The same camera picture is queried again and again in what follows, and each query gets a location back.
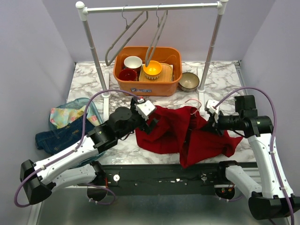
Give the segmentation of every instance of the white wall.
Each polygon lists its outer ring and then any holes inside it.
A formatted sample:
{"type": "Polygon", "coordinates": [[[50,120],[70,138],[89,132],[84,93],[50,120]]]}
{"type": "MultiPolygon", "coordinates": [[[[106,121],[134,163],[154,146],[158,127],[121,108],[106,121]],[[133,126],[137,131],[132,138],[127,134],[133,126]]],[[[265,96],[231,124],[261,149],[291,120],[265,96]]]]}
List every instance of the white wall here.
{"type": "Polygon", "coordinates": [[[0,223],[25,225],[30,207],[13,204],[20,165],[43,157],[35,134],[67,98],[75,65],[41,0],[1,1],[0,21],[0,223]]]}
{"type": "MultiPolygon", "coordinates": [[[[213,60],[240,60],[246,53],[275,0],[229,0],[222,19],[213,60]]],[[[43,0],[74,61],[92,61],[77,0],[43,0]]],[[[158,5],[216,2],[216,0],[83,0],[87,7],[158,5]]],[[[128,21],[138,13],[124,13],[128,21]]],[[[173,10],[162,33],[159,46],[177,48],[183,60],[205,60],[217,17],[216,9],[173,10]]],[[[93,14],[88,17],[100,60],[125,28],[121,13],[93,14]]],[[[155,12],[128,45],[149,45],[157,27],[155,12]]]]}
{"type": "MultiPolygon", "coordinates": [[[[246,86],[270,94],[277,110],[277,146],[285,174],[300,195],[300,1],[276,0],[242,61],[246,86]]],[[[257,94],[261,115],[272,117],[269,104],[257,94]]]]}

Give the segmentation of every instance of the red cloth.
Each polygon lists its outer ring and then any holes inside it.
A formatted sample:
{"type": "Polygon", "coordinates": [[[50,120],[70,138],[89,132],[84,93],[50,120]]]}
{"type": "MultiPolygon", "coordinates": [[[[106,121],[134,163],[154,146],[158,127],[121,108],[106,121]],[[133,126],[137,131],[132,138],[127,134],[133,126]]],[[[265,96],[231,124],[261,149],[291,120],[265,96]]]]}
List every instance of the red cloth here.
{"type": "Polygon", "coordinates": [[[200,128],[207,124],[197,112],[191,115],[196,108],[185,106],[180,109],[167,109],[156,106],[156,111],[150,116],[159,120],[150,135],[135,130],[139,147],[159,153],[180,154],[180,164],[186,168],[201,160],[224,154],[230,157],[234,154],[236,146],[242,137],[230,137],[227,131],[218,136],[200,128]]]}

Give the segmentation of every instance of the orange basket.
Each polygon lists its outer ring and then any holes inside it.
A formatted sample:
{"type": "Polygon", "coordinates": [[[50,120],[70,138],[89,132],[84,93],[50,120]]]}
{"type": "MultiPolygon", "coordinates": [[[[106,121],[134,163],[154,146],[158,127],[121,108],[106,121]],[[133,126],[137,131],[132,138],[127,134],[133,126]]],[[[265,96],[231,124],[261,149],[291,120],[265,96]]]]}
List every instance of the orange basket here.
{"type": "Polygon", "coordinates": [[[145,63],[145,57],[148,47],[133,46],[125,47],[118,54],[114,64],[113,75],[118,81],[120,89],[130,91],[140,96],[171,96],[176,92],[179,80],[182,77],[181,55],[169,47],[156,47],[151,60],[173,65],[172,82],[141,82],[141,81],[122,81],[119,74],[124,68],[124,60],[128,56],[137,56],[145,63]]]}

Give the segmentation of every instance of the white cup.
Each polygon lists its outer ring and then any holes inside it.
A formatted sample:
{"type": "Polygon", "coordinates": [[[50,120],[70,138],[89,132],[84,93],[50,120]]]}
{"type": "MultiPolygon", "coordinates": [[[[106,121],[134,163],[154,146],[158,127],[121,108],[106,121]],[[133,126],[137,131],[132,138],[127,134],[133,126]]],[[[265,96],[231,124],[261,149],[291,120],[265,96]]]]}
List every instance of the white cup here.
{"type": "Polygon", "coordinates": [[[124,60],[125,68],[134,69],[137,72],[137,74],[140,74],[142,64],[143,61],[137,56],[128,56],[124,60]]]}

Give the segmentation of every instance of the red bowl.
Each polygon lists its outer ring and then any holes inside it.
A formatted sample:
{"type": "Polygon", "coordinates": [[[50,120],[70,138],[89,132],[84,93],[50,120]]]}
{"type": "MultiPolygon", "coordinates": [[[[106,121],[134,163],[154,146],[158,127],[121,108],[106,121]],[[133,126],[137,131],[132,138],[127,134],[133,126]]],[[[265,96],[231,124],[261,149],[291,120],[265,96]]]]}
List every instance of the red bowl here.
{"type": "Polygon", "coordinates": [[[119,74],[119,79],[123,81],[136,81],[137,72],[133,69],[124,69],[119,74]]]}

